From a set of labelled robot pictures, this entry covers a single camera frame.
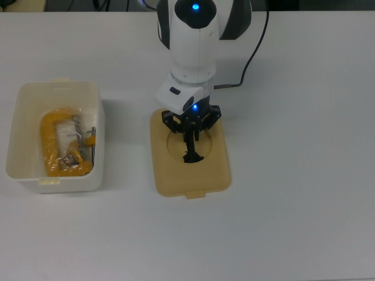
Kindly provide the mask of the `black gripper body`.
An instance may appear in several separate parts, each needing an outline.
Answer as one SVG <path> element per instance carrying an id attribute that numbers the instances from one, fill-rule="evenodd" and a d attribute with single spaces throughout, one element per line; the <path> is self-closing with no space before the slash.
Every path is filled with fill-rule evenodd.
<path id="1" fill-rule="evenodd" d="M 181 115 L 181 123 L 186 120 L 195 122 L 198 117 L 203 119 L 209 113 L 209 102 L 209 95 L 201 100 L 197 100 L 195 97 L 190 97 L 183 107 L 184 112 Z"/>

